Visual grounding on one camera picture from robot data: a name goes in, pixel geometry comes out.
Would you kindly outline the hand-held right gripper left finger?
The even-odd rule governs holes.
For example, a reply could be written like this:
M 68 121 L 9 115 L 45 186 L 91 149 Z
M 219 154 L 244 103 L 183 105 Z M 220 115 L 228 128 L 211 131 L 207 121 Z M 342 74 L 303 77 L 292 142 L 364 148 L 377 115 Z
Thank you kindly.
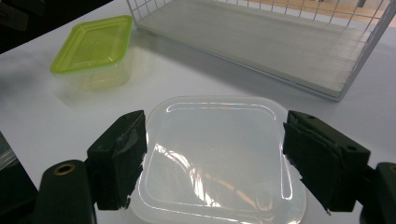
M 129 207 L 147 152 L 143 110 L 120 116 L 89 147 L 86 165 L 92 197 L 100 210 Z

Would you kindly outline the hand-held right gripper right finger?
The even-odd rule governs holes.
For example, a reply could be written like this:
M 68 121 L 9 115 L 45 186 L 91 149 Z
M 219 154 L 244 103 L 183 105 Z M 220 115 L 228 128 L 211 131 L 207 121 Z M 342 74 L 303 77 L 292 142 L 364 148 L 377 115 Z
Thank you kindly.
M 324 121 L 291 110 L 283 124 L 283 154 L 327 211 L 350 212 L 370 151 Z

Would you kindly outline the translucent white lidded container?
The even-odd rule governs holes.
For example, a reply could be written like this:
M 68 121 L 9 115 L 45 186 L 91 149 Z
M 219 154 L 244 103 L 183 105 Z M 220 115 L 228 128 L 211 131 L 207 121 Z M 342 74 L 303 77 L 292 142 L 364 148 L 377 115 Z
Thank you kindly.
M 282 153 L 286 109 L 257 97 L 177 97 L 147 121 L 125 213 L 147 224 L 300 224 L 305 188 Z

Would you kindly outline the green lidded plastic container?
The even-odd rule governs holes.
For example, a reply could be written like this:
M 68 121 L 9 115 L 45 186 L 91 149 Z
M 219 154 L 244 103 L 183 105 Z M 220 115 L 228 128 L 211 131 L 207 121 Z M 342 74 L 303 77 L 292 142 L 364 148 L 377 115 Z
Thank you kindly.
M 133 18 L 122 15 L 75 25 L 49 70 L 82 91 L 118 87 L 130 79 Z

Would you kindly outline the white wire shelf rack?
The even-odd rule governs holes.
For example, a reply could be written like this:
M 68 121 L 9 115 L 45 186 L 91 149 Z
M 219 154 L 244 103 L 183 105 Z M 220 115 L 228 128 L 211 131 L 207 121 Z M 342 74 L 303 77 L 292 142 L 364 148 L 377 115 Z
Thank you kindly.
M 247 0 L 126 0 L 137 28 L 341 100 L 388 27 Z

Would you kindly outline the tan wooden board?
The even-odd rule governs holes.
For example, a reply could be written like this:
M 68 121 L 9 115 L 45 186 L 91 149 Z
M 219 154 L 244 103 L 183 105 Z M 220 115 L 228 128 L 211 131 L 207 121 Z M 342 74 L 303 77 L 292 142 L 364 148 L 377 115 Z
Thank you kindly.
M 247 0 L 249 4 L 259 6 L 282 7 L 284 11 L 297 10 L 314 15 L 325 15 L 332 18 L 362 21 L 377 24 L 391 0 Z

